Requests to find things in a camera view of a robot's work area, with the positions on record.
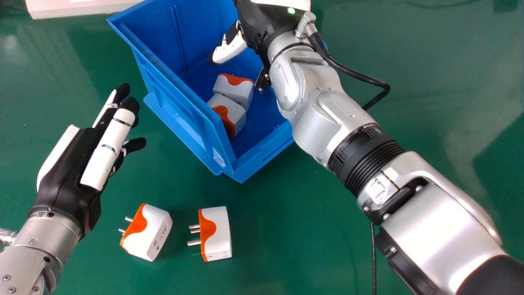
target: black arm segment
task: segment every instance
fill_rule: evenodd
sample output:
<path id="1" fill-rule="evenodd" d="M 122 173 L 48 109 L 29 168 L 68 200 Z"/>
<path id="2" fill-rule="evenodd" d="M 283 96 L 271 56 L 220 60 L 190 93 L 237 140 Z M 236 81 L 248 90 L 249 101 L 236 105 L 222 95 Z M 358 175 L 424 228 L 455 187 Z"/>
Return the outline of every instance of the black arm segment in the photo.
<path id="1" fill-rule="evenodd" d="M 522 295 L 524 264 L 500 255 L 484 262 L 457 290 L 457 295 Z"/>

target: robotic arm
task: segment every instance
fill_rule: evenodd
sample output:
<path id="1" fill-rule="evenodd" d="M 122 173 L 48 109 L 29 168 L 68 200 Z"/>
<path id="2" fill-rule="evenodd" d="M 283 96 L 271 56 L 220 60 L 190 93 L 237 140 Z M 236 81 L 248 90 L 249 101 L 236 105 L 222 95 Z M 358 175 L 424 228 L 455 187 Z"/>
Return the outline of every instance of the robotic arm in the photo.
<path id="1" fill-rule="evenodd" d="M 524 293 L 524 265 L 502 250 L 488 214 L 421 156 L 400 147 L 364 110 L 368 105 L 361 108 L 344 92 L 335 68 L 351 70 L 327 53 L 310 2 L 234 3 L 239 21 L 231 35 L 243 36 L 243 48 L 252 48 L 264 64 L 256 87 L 272 86 L 297 145 L 334 172 L 380 226 L 377 248 L 409 289 Z M 231 44 L 222 42 L 210 60 L 239 54 Z"/>
<path id="2" fill-rule="evenodd" d="M 138 124 L 129 85 L 115 89 L 91 128 L 69 126 L 37 177 L 37 197 L 20 232 L 0 229 L 0 294 L 51 294 L 78 241 L 96 225 L 100 195 L 124 157 L 144 138 L 125 142 Z"/>

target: silver metal joint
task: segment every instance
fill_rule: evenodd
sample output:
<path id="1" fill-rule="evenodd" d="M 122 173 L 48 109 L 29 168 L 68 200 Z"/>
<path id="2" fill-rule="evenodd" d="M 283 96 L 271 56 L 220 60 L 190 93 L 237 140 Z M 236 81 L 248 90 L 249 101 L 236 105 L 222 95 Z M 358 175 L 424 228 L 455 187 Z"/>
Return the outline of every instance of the silver metal joint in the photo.
<path id="1" fill-rule="evenodd" d="M 17 231 L 0 228 L 0 245 L 8 244 L 11 245 L 15 241 L 15 237 L 18 234 Z"/>
<path id="2" fill-rule="evenodd" d="M 304 39 L 307 35 L 306 27 L 309 24 L 314 24 L 316 21 L 316 16 L 314 13 L 306 11 L 304 15 L 302 15 L 302 18 L 300 19 L 300 22 L 298 23 L 297 29 L 295 30 L 295 37 L 299 39 Z"/>

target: blue plastic bin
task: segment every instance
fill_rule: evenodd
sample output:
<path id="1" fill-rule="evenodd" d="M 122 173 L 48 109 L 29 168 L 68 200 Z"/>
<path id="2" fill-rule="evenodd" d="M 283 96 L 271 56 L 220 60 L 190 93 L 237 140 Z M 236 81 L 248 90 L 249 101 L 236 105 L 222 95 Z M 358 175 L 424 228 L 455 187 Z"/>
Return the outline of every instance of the blue plastic bin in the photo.
<path id="1" fill-rule="evenodd" d="M 220 73 L 256 80 L 260 59 L 248 49 L 212 66 L 208 54 L 238 19 L 232 0 L 147 0 L 107 19 L 131 46 L 149 94 L 144 101 L 215 175 L 242 183 L 292 142 L 275 95 L 255 91 L 234 140 L 206 102 Z"/>

